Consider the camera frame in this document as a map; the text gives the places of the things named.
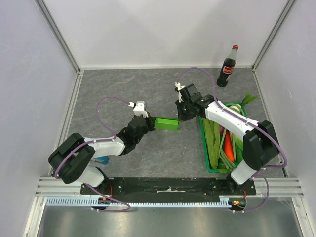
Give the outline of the green paper box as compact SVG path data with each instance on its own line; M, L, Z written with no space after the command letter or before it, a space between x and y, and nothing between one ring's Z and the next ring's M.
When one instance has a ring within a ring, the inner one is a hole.
M179 120L177 118L156 117L155 129L177 131L179 128Z

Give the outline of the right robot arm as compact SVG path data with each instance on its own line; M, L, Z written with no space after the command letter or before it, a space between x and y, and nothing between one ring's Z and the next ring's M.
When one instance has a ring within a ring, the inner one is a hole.
M238 114L212 95L202 96L193 84L175 83L179 93L175 102L180 121L202 117L218 123L243 143L243 161L227 177L227 191L238 194L244 183L279 154L280 146L273 125Z

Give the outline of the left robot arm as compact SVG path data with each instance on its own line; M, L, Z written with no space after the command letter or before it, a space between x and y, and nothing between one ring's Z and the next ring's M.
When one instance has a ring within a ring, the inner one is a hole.
M55 178L62 179L65 184L87 183L97 194L104 194L108 190L107 176L99 168L89 166L89 162L133 151L145 134L155 130L155 120L152 116L134 116L127 127L110 138L84 138L73 133L48 158Z

